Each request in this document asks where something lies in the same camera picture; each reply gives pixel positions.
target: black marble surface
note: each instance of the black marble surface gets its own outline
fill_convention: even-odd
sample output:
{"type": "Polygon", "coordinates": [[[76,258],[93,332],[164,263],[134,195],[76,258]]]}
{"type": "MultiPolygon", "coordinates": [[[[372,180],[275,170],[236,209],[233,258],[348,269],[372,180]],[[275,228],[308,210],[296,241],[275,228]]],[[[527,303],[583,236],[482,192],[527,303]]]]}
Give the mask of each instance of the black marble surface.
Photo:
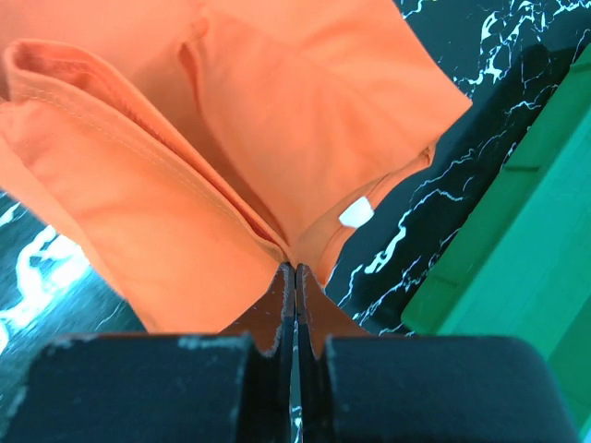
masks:
{"type": "MultiPolygon", "coordinates": [[[[400,313],[591,42],[591,1],[396,3],[474,106],[434,165],[397,186],[347,243],[327,293],[371,332],[412,334],[400,313]]],[[[125,330],[142,327],[79,248],[0,192],[0,435],[15,384],[51,337],[125,330]]]]}

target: green container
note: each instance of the green container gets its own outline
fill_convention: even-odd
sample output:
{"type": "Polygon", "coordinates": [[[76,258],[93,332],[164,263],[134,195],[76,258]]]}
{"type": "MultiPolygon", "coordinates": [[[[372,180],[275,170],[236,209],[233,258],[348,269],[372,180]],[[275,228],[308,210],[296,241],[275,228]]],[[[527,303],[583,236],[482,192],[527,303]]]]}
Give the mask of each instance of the green container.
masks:
{"type": "Polygon", "coordinates": [[[591,429],[591,47],[430,271],[403,322],[520,337],[591,429]]]}

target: orange shirt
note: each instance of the orange shirt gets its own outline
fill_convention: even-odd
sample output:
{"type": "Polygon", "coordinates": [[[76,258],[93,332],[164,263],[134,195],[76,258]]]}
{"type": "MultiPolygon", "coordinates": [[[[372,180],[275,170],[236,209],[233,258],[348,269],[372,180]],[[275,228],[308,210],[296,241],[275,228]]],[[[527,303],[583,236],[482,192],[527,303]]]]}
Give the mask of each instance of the orange shirt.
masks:
{"type": "Polygon", "coordinates": [[[149,331],[225,328],[282,261],[325,284],[470,104],[391,0],[5,0],[0,18],[0,186],[149,331]]]}

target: folded orange cloth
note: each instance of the folded orange cloth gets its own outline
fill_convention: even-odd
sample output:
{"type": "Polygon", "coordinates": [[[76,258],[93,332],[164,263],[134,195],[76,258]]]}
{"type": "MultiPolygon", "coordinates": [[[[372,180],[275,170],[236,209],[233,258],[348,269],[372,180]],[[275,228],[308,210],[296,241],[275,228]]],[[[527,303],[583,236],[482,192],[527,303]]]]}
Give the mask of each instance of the folded orange cloth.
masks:
{"type": "Polygon", "coordinates": [[[5,0],[0,186],[149,331],[217,332],[279,263],[325,284],[469,107],[391,0],[5,0]]]}

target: white label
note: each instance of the white label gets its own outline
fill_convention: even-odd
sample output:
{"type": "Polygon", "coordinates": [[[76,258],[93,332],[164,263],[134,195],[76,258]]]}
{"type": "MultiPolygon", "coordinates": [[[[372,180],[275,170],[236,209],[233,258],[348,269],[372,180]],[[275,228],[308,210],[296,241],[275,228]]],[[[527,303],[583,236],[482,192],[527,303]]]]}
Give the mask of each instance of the white label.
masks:
{"type": "Polygon", "coordinates": [[[339,222],[348,228],[359,228],[373,217],[373,208],[367,197],[356,200],[339,217],[339,222]]]}

